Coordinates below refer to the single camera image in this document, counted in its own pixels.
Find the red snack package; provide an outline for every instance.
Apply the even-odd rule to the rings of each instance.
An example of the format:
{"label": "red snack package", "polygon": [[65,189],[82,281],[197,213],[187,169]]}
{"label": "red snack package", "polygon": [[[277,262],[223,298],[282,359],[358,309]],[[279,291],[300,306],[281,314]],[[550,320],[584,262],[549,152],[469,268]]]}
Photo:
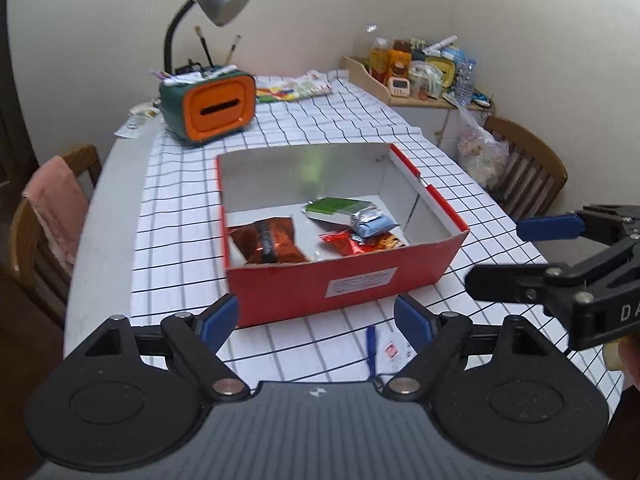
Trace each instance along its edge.
{"label": "red snack package", "polygon": [[267,218],[228,229],[248,264],[300,264],[305,255],[294,243],[291,218]]}
{"label": "red snack package", "polygon": [[372,236],[371,238],[360,238],[349,229],[323,233],[320,235],[320,239],[333,245],[342,256],[365,254],[404,246],[404,244],[391,233],[384,233],[378,236]]}

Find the checkered tablecloth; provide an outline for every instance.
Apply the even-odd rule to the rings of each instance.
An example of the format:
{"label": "checkered tablecloth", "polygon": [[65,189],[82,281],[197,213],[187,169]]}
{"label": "checkered tablecloth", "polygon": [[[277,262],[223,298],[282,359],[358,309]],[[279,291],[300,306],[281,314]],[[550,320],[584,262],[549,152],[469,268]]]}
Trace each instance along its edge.
{"label": "checkered tablecloth", "polygon": [[[471,228],[442,279],[411,295],[434,313],[455,310],[477,323],[501,324],[521,314],[559,349],[567,336],[540,305],[483,303],[464,291],[465,273],[474,263],[544,263],[531,243],[460,167],[409,126],[391,108],[354,85],[342,71],[328,73],[334,92],[296,103],[258,104],[250,127],[205,146],[185,146],[157,122],[148,161],[132,270],[130,317],[133,324],[158,324],[172,312],[194,314],[228,291],[222,263],[220,194],[214,168],[219,153],[262,146],[334,142],[393,142],[433,184]],[[276,78],[258,78],[276,84]],[[394,298],[333,312],[235,330],[218,353],[251,388],[260,380],[365,380],[365,327],[381,335],[397,331]],[[602,348],[571,352],[571,361],[602,391],[613,413],[623,375],[607,372]],[[482,356],[470,365],[485,362]],[[149,358],[163,366],[164,359]]]}

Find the red cardboard box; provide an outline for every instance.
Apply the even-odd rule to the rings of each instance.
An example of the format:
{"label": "red cardboard box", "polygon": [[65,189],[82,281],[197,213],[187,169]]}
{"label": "red cardboard box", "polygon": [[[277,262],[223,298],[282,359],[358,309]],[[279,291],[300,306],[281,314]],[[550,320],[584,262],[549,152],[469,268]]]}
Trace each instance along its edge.
{"label": "red cardboard box", "polygon": [[[217,158],[223,232],[271,217],[292,217],[302,264],[245,265],[224,237],[226,277],[240,302],[241,327],[364,303],[437,282],[468,227],[392,144],[301,144],[239,150]],[[368,200],[400,227],[406,247],[340,256],[318,235],[336,224],[309,219],[308,202]]]}

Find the wooden organizer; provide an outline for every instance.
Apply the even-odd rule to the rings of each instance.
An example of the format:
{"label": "wooden organizer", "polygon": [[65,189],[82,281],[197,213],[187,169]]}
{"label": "wooden organizer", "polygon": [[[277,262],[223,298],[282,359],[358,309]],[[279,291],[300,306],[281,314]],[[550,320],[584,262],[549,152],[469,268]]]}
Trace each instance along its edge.
{"label": "wooden organizer", "polygon": [[[391,95],[391,92],[389,92],[389,89],[381,82],[373,79],[370,76],[369,72],[367,72],[367,69],[364,67],[364,65],[357,59],[343,56],[340,67],[349,71],[349,83],[362,88],[365,92],[373,95],[373,97],[378,98],[385,105],[391,107],[408,106],[419,108],[443,108],[445,110],[456,109],[454,105],[442,98],[422,101],[420,99],[416,99],[415,97],[393,97]],[[466,108],[472,111],[487,112],[489,115],[494,112],[493,107],[482,108],[475,104],[470,104]]]}

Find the dining table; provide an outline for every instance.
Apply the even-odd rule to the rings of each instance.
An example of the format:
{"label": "dining table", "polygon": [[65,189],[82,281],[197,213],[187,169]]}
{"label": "dining table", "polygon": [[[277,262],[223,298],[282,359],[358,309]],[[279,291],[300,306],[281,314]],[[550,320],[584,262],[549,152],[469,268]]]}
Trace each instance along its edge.
{"label": "dining table", "polygon": [[[346,71],[330,71],[326,78],[331,93],[257,104],[247,128],[206,144],[185,143],[167,129],[161,114],[136,138],[116,140],[82,231],[66,311],[65,356],[113,314],[124,314],[132,325],[154,325],[177,312],[198,314],[228,292],[216,175],[220,153],[387,142],[409,158],[423,184],[435,186],[470,229],[442,278],[409,294],[435,314],[456,311],[479,324],[524,316],[596,384],[612,415],[624,379],[606,369],[602,347],[568,351],[566,331],[541,305],[475,301],[465,291],[464,277],[474,264],[546,263],[536,247],[518,238],[511,218],[419,128],[350,84]],[[282,81],[257,77],[258,86]],[[398,336],[394,300],[237,328],[218,356],[252,389],[259,381],[366,380],[366,329],[375,326],[380,336]],[[407,348],[411,358],[415,353]],[[161,357],[145,359],[164,367]],[[490,359],[475,356],[467,367]]]}

